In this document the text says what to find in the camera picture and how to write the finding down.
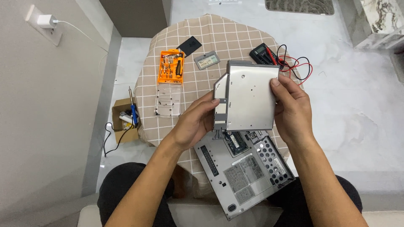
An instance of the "fingernail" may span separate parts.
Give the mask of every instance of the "fingernail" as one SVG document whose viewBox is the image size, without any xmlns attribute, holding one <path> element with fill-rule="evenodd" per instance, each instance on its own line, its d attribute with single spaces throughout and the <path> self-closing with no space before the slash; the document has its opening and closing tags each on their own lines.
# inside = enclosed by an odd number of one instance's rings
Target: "fingernail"
<svg viewBox="0 0 404 227">
<path fill-rule="evenodd" d="M 279 80 L 276 79 L 276 78 L 273 78 L 273 79 L 271 80 L 271 83 L 272 83 L 272 85 L 274 85 L 275 87 L 280 84 L 280 83 L 279 83 Z"/>
</svg>

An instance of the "gray rug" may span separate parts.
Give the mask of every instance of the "gray rug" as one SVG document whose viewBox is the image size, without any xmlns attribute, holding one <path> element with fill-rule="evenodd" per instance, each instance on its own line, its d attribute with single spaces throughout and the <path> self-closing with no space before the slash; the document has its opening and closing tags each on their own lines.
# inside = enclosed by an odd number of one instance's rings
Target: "gray rug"
<svg viewBox="0 0 404 227">
<path fill-rule="evenodd" d="M 270 11 L 333 15 L 332 0 L 265 0 Z"/>
</svg>

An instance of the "person's left hand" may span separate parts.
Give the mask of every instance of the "person's left hand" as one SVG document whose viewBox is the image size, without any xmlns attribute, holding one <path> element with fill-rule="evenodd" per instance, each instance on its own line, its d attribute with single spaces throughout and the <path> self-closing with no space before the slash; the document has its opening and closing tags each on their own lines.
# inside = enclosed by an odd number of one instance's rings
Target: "person's left hand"
<svg viewBox="0 0 404 227">
<path fill-rule="evenodd" d="M 167 135 L 181 152 L 193 147 L 207 132 L 213 130 L 213 109 L 219 105 L 219 99 L 213 99 L 210 91 L 180 116 L 178 123 Z"/>
</svg>

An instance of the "wall outlet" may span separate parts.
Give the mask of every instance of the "wall outlet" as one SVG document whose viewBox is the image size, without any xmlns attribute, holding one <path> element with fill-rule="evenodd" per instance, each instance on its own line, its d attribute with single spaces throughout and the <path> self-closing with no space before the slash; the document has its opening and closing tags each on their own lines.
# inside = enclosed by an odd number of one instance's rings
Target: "wall outlet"
<svg viewBox="0 0 404 227">
<path fill-rule="evenodd" d="M 31 5 L 25 21 L 35 28 L 35 30 L 41 33 L 45 38 L 51 41 L 53 45 L 58 46 L 60 38 L 62 37 L 61 28 L 58 28 L 57 26 L 55 28 L 41 28 L 38 25 L 38 18 L 40 15 L 44 14 L 38 8 L 36 8 L 35 5 Z"/>
</svg>

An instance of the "checkered tablecloth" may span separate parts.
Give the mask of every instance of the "checkered tablecloth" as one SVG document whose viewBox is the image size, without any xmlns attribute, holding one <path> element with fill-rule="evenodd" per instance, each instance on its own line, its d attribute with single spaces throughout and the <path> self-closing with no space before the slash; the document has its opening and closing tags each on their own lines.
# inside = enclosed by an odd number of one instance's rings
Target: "checkered tablecloth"
<svg viewBox="0 0 404 227">
<path fill-rule="evenodd" d="M 191 36 L 194 36 L 202 47 L 185 58 L 181 113 L 194 100 L 212 90 L 213 84 L 226 72 L 226 64 L 229 59 L 253 61 L 249 52 L 263 42 L 275 53 L 279 47 L 275 40 L 265 32 L 210 14 L 184 20 L 155 35 L 151 40 L 149 53 L 135 87 L 136 103 L 142 123 L 139 135 L 142 140 L 154 146 L 159 145 L 178 121 L 177 117 L 163 118 L 154 115 L 160 52 L 177 48 Z M 194 58 L 213 50 L 216 51 L 221 62 L 200 71 Z M 280 53 L 283 54 L 284 51 L 284 49 L 280 49 Z M 292 77 L 296 83 L 300 83 L 294 76 Z M 281 154 L 287 159 L 289 150 L 286 143 L 279 137 L 276 126 L 268 133 Z M 178 165 L 194 176 L 194 197 L 203 197 L 213 191 L 194 149 L 185 151 L 178 160 Z"/>
</svg>

